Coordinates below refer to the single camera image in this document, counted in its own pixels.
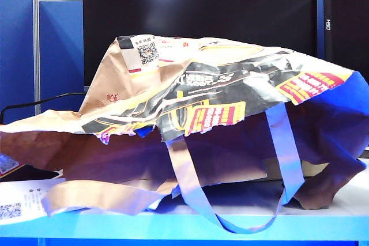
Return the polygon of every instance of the crumpled bag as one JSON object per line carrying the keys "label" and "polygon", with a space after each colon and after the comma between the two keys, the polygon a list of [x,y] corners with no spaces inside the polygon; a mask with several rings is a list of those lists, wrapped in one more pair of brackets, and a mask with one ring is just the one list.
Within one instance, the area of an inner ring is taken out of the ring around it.
{"label": "crumpled bag", "polygon": [[306,209],[326,207],[365,168],[356,158],[369,144],[368,115],[359,73],[305,54],[224,39],[125,36],[110,45],[79,112],[0,126],[0,152],[63,169],[68,181],[43,202],[49,214],[71,207],[137,214],[179,183],[209,220],[250,233],[270,224],[245,230],[211,215],[208,204],[193,204],[204,197],[201,187],[265,177],[263,161],[281,157],[285,139],[296,149],[295,167],[297,152],[329,165],[305,182],[297,177],[281,204],[294,196]]}

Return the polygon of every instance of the white table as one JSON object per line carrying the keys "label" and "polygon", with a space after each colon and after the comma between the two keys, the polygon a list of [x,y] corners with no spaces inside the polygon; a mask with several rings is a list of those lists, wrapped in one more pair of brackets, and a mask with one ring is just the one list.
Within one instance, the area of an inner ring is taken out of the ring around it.
{"label": "white table", "polygon": [[[206,190],[215,211],[232,222],[252,226],[274,213],[281,181],[239,183]],[[137,216],[69,212],[51,218],[0,226],[0,237],[126,240],[334,240],[369,241],[369,169],[358,174],[324,210],[283,207],[274,224],[256,234],[228,233],[186,206],[181,197],[164,199],[154,212]]]}

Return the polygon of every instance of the red printed label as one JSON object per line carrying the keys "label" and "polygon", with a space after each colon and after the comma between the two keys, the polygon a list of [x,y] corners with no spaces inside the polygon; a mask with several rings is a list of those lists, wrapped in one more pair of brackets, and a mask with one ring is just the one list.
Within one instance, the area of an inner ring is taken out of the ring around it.
{"label": "red printed label", "polygon": [[342,83],[344,80],[330,73],[305,72],[278,85],[277,89],[298,105]]}

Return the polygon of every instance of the qr code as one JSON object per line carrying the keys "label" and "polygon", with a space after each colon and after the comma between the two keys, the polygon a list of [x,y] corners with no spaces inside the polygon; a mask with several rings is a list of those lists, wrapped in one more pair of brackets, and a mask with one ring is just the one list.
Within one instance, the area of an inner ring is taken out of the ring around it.
{"label": "qr code", "polygon": [[0,220],[22,216],[21,203],[0,205]]}
{"label": "qr code", "polygon": [[19,166],[19,163],[15,160],[0,154],[0,174],[5,174],[17,166]]}
{"label": "qr code", "polygon": [[157,52],[155,43],[139,46],[138,53],[140,53],[140,58],[143,65],[159,58],[159,53]]}

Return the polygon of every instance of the black cable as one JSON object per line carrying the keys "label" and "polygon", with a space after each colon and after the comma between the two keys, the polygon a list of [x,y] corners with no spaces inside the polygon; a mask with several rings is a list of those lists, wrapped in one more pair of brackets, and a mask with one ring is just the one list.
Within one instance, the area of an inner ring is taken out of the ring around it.
{"label": "black cable", "polygon": [[36,102],[30,102],[30,103],[7,106],[4,109],[2,109],[1,112],[0,112],[0,124],[4,123],[4,113],[7,109],[15,109],[15,108],[24,108],[24,107],[34,106],[34,105],[45,103],[45,102],[53,100],[53,99],[57,99],[57,98],[64,97],[64,96],[69,96],[69,95],[86,95],[86,93],[85,92],[69,92],[69,93],[60,94],[58,96],[48,98],[48,99],[44,99],[44,100],[40,100],[40,101],[36,101]]}

